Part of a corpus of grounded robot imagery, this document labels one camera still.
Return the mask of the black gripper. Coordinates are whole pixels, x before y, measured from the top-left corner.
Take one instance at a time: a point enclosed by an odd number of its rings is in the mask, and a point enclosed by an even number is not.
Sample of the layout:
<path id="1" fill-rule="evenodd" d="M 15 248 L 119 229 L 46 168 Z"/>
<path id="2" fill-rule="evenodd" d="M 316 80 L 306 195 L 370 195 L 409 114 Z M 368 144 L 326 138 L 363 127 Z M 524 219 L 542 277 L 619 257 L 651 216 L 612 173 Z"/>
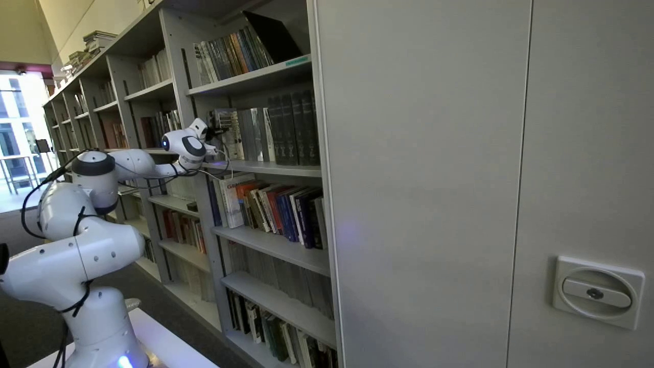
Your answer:
<path id="1" fill-rule="evenodd" d="M 221 135 L 224 135 L 229 132 L 229 127 L 222 125 L 207 125 L 207 130 L 201 132 L 204 140 L 216 140 Z"/>

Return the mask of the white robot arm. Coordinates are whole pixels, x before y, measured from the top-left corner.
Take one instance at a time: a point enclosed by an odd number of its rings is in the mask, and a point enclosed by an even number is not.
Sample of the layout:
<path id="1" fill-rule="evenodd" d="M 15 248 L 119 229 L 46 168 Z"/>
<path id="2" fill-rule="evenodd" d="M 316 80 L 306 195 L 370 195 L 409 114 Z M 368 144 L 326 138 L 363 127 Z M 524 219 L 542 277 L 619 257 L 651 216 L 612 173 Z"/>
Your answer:
<path id="1" fill-rule="evenodd" d="M 144 240 L 133 225 L 105 221 L 122 181 L 194 176 L 216 154 L 210 127 L 194 119 L 167 132 L 157 164 L 144 149 L 88 149 L 46 178 L 38 201 L 43 243 L 15 255 L 2 248 L 2 290 L 55 309 L 62 342 L 52 368 L 147 368 L 120 290 L 93 281 L 138 261 Z"/>

